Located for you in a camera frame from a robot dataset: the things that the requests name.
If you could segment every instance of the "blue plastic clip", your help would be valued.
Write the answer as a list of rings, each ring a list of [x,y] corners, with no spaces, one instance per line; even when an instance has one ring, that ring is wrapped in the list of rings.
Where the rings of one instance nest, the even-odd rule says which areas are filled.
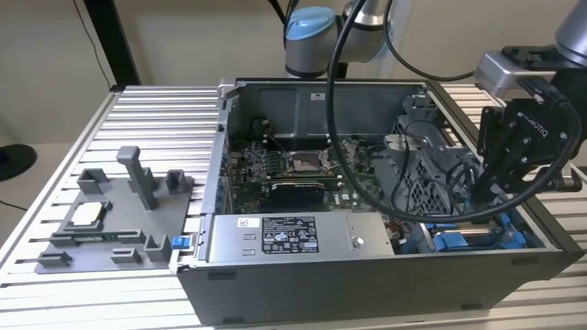
[[[174,250],[190,249],[191,243],[193,243],[191,236],[175,236],[173,239],[173,249]]]

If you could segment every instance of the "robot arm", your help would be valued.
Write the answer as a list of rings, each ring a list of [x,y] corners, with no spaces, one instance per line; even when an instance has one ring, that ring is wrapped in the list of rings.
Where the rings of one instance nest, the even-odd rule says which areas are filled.
[[[473,192],[477,201],[493,200],[501,189],[525,191],[533,183],[525,176],[561,157],[570,130],[581,131],[581,124],[587,124],[587,0],[579,1],[561,25],[557,42],[555,46],[509,46],[487,52],[477,68],[475,78],[494,96],[527,97],[514,98],[505,108],[483,109],[477,151],[485,157],[485,171]],[[575,123],[569,122],[573,108],[579,115]],[[586,138],[583,131],[569,159]],[[578,175],[561,173],[543,191],[581,188]]]
[[[329,68],[329,60],[354,1],[337,16],[326,7],[294,11],[286,22],[286,71],[299,78],[318,78]],[[341,62],[367,62],[383,47],[386,0],[367,0],[354,21]]]

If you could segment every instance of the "black cable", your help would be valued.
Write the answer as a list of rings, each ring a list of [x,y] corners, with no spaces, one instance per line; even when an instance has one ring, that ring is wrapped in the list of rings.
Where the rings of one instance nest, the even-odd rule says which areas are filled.
[[[90,35],[85,19],[82,18],[82,13],[81,13],[81,8],[78,7],[78,2],[77,2],[77,0],[73,0],[73,2],[74,2],[74,6],[75,6],[75,11],[78,13],[78,17],[81,18],[82,26],[85,27],[86,35],[89,36],[90,42],[93,43],[95,60],[99,63],[102,75],[105,76],[105,79],[109,84],[109,89],[111,89],[113,84],[111,84],[111,80],[109,79],[107,73],[106,73],[105,68],[102,66],[102,63],[101,63],[99,50],[97,49],[97,44],[94,43],[93,36]]]
[[[425,180],[429,181],[429,185],[422,185],[425,190],[426,190],[427,187],[430,187],[431,184],[438,184],[438,185],[441,185],[441,187],[443,187],[445,190],[447,190],[447,186],[442,182],[438,182],[433,177],[426,176],[426,175],[421,175],[419,177],[417,177],[413,180],[413,184],[410,185],[410,190],[409,190],[409,195],[407,195],[407,202],[406,202],[406,212],[407,213],[413,213],[415,210],[418,210],[422,207],[422,204],[419,204],[417,207],[414,207],[414,209],[410,210],[410,199],[413,198],[413,190],[414,190],[414,187],[415,187],[415,183],[418,181],[423,182]]]
[[[22,206],[18,206],[18,205],[15,205],[15,204],[7,203],[7,202],[3,201],[3,200],[0,200],[0,204],[3,204],[3,205],[6,205],[6,206],[10,206],[10,207],[13,207],[13,208],[18,208],[19,210],[23,210],[23,211],[29,211],[27,208],[23,208]]]
[[[282,6],[279,5],[278,0],[267,0],[271,6],[274,7],[275,14],[279,16],[279,20],[282,21],[282,24],[286,24],[286,14],[283,13]]]
[[[402,164],[401,174],[398,176],[398,182],[395,183],[395,186],[394,186],[394,189],[393,189],[393,194],[390,196],[390,201],[391,201],[393,207],[397,210],[399,210],[399,208],[398,208],[398,204],[395,203],[395,195],[398,194],[402,182],[406,179],[407,167],[410,165],[410,144],[407,142],[407,130],[409,130],[410,126],[413,126],[413,124],[415,124],[417,122],[426,122],[429,124],[433,124],[431,121],[419,119],[419,120],[414,120],[413,122],[410,122],[409,125],[406,125],[406,127],[403,128],[403,132],[402,132],[402,134],[403,134],[403,143],[405,143],[405,148],[403,148],[403,164]]]
[[[349,182],[351,183],[357,193],[359,196],[366,200],[366,202],[378,209],[383,214],[387,214],[389,216],[402,219],[406,221],[414,221],[414,222],[425,222],[425,223],[459,223],[459,222],[469,222],[478,219],[487,218],[493,215],[498,215],[506,210],[510,210],[511,208],[519,206],[522,203],[526,202],[531,196],[534,196],[542,189],[542,187],[551,181],[551,179],[555,177],[555,175],[559,173],[563,166],[567,164],[567,160],[574,152],[574,149],[577,147],[577,144],[579,142],[581,138],[581,117],[577,114],[575,108],[571,106],[571,103],[566,100],[550,100],[550,107],[558,108],[565,115],[565,118],[567,120],[567,138],[565,140],[563,147],[559,149],[559,157],[550,165],[547,171],[541,177],[535,178],[535,181],[530,185],[530,187],[526,189],[525,192],[514,196],[514,198],[506,200],[502,204],[498,204],[497,206],[493,206],[491,208],[487,208],[482,211],[469,213],[465,215],[458,216],[437,216],[437,217],[423,217],[414,214],[407,214],[402,211],[398,211],[394,208],[390,208],[385,206],[363,189],[361,186],[361,183],[358,182],[354,172],[351,170],[351,167],[349,166],[349,162],[345,158],[345,154],[342,152],[341,148],[341,140],[339,135],[337,133],[337,122],[335,122],[335,113],[334,113],[334,86],[335,86],[335,75],[337,75],[337,63],[341,59],[341,53],[342,49],[345,47],[349,33],[351,31],[353,23],[355,22],[357,15],[359,14],[361,8],[363,7],[363,4],[366,3],[366,0],[357,0],[351,13],[349,15],[347,21],[345,22],[345,25],[342,27],[341,35],[337,40],[335,48],[333,57],[330,59],[330,65],[329,65],[329,77],[327,77],[327,83],[326,83],[326,112],[327,112],[327,127],[329,127],[329,136],[330,140],[333,142],[333,148],[337,153],[337,157],[339,158],[339,165],[343,170],[345,176],[347,177]]]
[[[453,178],[451,178],[451,184],[449,185],[449,188],[447,188],[449,203],[450,203],[450,205],[451,205],[451,214],[453,214],[453,211],[454,211],[455,209],[457,209],[457,211],[458,211],[458,213],[459,213],[461,215],[463,214],[463,210],[461,210],[461,209],[457,207],[455,196],[454,196],[453,190],[455,189],[455,185],[459,183],[461,177],[462,177],[465,174],[466,174],[466,170],[463,169],[463,170],[459,172],[459,174],[455,176],[455,179],[453,180]]]
[[[455,81],[455,80],[462,80],[462,79],[473,77],[474,71],[470,71],[466,74],[461,74],[461,75],[453,76],[453,77],[435,76],[434,74],[429,74],[425,71],[419,70],[417,67],[414,67],[414,65],[411,65],[406,61],[406,59],[398,53],[398,50],[395,50],[395,47],[394,47],[394,44],[393,44],[393,39],[391,39],[391,36],[390,36],[390,10],[393,8],[393,2],[394,2],[394,0],[389,0],[387,1],[387,5],[386,5],[386,13],[385,13],[385,16],[383,16],[383,38],[386,39],[386,44],[387,44],[389,50],[394,54],[394,57],[398,59],[399,63],[402,63],[402,65],[411,72],[414,72],[419,76],[423,76],[426,79],[438,80],[438,81]]]
[[[290,0],[290,2],[287,3],[286,23],[283,24],[283,48],[286,48],[287,27],[290,26],[290,19],[293,19],[293,13],[299,3],[301,0]]]
[[[390,196],[390,201],[393,203],[393,207],[397,210],[399,210],[399,207],[398,207],[398,204],[395,203],[395,195],[398,194],[402,182],[406,179],[407,167],[410,165],[410,144],[407,143],[406,133],[403,134],[403,143],[405,143],[405,148],[403,148],[403,164],[402,164],[401,174],[398,176],[398,182],[395,182],[395,186],[394,186],[394,189],[393,189],[393,195]]]

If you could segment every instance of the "slotted metal surface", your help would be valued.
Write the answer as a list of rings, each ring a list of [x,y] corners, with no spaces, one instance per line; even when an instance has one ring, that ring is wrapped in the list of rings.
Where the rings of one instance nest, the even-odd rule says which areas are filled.
[[[445,87],[479,124],[481,109],[498,101],[474,85]],[[17,234],[2,248],[0,256],[7,254],[9,258],[0,272],[0,327],[171,329],[201,326],[181,283],[167,269],[37,275],[33,259],[46,249],[45,240],[66,216],[78,193],[75,178],[82,169],[102,167],[110,176],[123,176],[115,156],[125,144],[142,146],[141,159],[155,173],[183,168],[197,178],[185,230],[198,230],[217,111],[215,87],[130,87],[105,102],[86,137],[77,143]],[[587,249],[587,190],[547,193],[541,200]],[[527,283],[489,311],[263,327],[301,328],[587,329],[587,258],[555,279]]]

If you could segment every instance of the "black pole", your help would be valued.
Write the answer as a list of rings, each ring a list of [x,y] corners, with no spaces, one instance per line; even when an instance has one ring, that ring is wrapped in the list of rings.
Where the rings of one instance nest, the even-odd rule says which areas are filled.
[[[85,0],[118,85],[141,85],[114,0]]]

